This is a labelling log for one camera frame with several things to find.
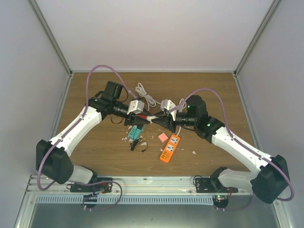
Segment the pink square adapter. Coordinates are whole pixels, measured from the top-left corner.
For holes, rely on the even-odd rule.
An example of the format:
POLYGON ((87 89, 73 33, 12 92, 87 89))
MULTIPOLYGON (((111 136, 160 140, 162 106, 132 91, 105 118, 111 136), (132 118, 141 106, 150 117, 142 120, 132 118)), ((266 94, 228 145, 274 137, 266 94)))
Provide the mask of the pink square adapter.
POLYGON ((158 136, 158 139, 164 143, 165 141, 168 140, 168 136, 165 134, 165 133, 161 133, 159 136, 158 136))

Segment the red cube power socket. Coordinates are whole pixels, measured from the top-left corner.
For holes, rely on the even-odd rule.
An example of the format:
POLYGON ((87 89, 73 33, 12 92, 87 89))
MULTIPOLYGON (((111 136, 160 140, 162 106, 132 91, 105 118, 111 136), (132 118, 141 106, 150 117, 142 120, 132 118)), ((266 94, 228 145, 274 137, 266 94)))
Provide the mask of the red cube power socket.
POLYGON ((142 118, 142 119, 147 119, 149 115, 143 115, 143 114, 136 114, 136 116, 142 118))

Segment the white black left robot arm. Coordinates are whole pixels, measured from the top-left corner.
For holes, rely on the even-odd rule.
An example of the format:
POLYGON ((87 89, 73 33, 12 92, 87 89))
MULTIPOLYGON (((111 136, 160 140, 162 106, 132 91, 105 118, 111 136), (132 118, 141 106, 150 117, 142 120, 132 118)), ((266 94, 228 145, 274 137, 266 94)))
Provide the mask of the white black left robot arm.
POLYGON ((41 140, 36 145, 36 169, 54 182, 80 182, 88 192, 96 190, 98 180, 94 172, 83 166, 74 165, 70 156, 80 141, 108 115, 125 119, 124 125, 149 124, 150 113, 144 103, 137 100, 135 105, 119 101, 123 86, 109 81, 105 90, 90 98, 81 113, 61 133, 49 141, 41 140))

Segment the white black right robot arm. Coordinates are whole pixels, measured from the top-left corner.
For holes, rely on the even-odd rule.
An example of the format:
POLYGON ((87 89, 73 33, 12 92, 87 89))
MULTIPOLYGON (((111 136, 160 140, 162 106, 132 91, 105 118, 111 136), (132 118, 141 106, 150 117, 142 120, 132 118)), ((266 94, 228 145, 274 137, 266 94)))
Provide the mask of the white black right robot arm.
POLYGON ((222 192, 226 187, 238 188, 271 204, 288 187, 290 177, 286 159, 264 153, 233 134, 226 124, 208 114, 206 103, 200 96, 192 95, 186 101, 186 112, 169 113, 170 101, 164 100, 163 103, 167 107, 162 107, 151 117, 152 123, 172 133, 177 126, 192 126, 199 138, 225 150, 248 168, 248 172, 218 168, 210 176, 212 190, 222 192))

